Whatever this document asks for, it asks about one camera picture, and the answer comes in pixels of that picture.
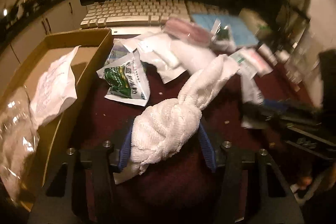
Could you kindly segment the white knotted towel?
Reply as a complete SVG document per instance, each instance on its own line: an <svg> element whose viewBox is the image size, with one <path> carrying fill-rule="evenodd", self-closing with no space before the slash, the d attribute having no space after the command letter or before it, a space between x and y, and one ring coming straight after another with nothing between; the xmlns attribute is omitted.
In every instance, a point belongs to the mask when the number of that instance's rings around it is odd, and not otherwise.
<svg viewBox="0 0 336 224"><path fill-rule="evenodd" d="M204 110L239 70L237 62L219 55L205 69L195 72L176 98L147 107L133 123L127 166L114 175L121 184L147 167L172 157L196 133Z"/></svg>

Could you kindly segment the green white snack packet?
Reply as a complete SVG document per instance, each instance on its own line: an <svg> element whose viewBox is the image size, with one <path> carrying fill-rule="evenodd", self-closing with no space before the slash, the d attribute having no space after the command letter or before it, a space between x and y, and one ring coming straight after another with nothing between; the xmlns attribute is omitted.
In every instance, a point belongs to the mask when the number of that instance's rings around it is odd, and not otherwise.
<svg viewBox="0 0 336 224"><path fill-rule="evenodd" d="M150 86L138 50L130 52L97 71L109 85L104 98L137 106L146 106Z"/></svg>

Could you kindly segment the white green-print sachet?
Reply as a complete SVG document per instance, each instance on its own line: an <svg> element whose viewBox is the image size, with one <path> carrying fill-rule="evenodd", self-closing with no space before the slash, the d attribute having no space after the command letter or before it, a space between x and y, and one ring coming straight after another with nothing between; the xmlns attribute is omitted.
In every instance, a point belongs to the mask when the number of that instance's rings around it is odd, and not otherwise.
<svg viewBox="0 0 336 224"><path fill-rule="evenodd" d="M242 67L242 70L250 79L254 78L255 75L263 77L273 71L270 65L253 48L241 48L230 56Z"/></svg>

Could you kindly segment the white foam sheet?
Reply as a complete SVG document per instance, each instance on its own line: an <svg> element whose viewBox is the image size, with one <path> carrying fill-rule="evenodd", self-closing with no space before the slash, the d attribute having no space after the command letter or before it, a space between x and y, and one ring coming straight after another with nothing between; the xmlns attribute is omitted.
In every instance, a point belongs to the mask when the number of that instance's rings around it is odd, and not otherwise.
<svg viewBox="0 0 336 224"><path fill-rule="evenodd" d="M217 57L209 48L195 46L181 40L173 40L170 50L191 75L205 69Z"/></svg>

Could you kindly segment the white red-print packet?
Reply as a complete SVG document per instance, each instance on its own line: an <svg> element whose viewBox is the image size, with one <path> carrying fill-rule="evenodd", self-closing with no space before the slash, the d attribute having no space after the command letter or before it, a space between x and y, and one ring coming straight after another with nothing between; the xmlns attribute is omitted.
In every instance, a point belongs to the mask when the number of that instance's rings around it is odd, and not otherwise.
<svg viewBox="0 0 336 224"><path fill-rule="evenodd" d="M76 46L70 53L52 62L39 78L37 90L30 103L35 129L54 120L77 100L71 63L78 49Z"/></svg>

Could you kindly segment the white plastic mailer bag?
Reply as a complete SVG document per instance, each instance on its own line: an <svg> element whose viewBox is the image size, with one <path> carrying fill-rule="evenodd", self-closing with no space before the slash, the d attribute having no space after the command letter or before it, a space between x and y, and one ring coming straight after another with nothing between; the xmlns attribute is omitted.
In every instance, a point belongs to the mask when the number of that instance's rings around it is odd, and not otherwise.
<svg viewBox="0 0 336 224"><path fill-rule="evenodd" d="M122 45L130 52L138 50L140 59L144 63L154 65L164 84L175 80L186 69L172 53L172 39L164 32L147 32L134 38L123 40Z"/></svg>

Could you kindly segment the crinkled clear plastic bag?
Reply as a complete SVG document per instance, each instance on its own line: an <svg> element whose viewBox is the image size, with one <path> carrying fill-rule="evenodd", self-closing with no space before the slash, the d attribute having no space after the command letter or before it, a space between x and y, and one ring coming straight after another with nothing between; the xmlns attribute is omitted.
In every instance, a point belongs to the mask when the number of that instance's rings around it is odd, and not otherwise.
<svg viewBox="0 0 336 224"><path fill-rule="evenodd" d="M1 107L1 180L13 203L19 200L22 180L38 142L29 97L20 87Z"/></svg>

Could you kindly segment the blue floral wipes packet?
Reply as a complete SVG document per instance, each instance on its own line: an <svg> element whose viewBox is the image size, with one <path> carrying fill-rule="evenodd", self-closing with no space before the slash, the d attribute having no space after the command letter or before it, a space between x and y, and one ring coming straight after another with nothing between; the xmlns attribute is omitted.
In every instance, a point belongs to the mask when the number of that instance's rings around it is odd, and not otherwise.
<svg viewBox="0 0 336 224"><path fill-rule="evenodd" d="M108 54L104 65L108 65L108 64L114 62L115 60L127 55L128 53L129 53L129 51L123 45L122 39L121 40L120 39L114 39L113 47L112 47L110 53Z"/></svg>

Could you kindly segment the cardboard box tray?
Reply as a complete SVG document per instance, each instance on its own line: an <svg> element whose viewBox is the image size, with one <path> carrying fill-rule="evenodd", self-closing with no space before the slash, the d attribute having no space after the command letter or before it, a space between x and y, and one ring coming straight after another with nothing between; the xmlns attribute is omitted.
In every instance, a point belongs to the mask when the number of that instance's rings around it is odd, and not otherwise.
<svg viewBox="0 0 336 224"><path fill-rule="evenodd" d="M110 29L46 36L1 95L1 201L30 211L113 46Z"/></svg>

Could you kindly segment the blue paper booklet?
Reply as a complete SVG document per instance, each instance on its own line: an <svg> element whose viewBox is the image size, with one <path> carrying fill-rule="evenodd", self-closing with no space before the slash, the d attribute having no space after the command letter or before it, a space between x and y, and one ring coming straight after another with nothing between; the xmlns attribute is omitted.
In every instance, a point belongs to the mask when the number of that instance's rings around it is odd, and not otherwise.
<svg viewBox="0 0 336 224"><path fill-rule="evenodd" d="M221 26L230 26L233 40L236 47L254 47L259 41L248 29L245 23L238 17L233 15L206 15L206 14L192 14L191 19L198 25L207 29L208 31L214 25L216 19L220 20Z"/></svg>

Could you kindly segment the green white medicine box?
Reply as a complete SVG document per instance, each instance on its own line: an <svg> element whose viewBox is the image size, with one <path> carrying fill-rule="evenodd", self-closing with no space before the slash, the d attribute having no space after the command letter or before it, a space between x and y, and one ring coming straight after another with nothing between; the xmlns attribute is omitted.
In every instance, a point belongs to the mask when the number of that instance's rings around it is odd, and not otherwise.
<svg viewBox="0 0 336 224"><path fill-rule="evenodd" d="M269 24L256 11L243 8L239 13L239 18L258 39L265 39L272 34Z"/></svg>

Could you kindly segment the beige computer keyboard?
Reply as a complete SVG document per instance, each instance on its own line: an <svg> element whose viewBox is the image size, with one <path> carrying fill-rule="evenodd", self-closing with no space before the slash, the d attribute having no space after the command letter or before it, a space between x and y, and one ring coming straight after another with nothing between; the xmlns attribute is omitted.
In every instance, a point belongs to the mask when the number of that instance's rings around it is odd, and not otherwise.
<svg viewBox="0 0 336 224"><path fill-rule="evenodd" d="M110 0L87 6L80 28L162 26L169 18L191 20L194 14L224 15L226 9L185 0Z"/></svg>

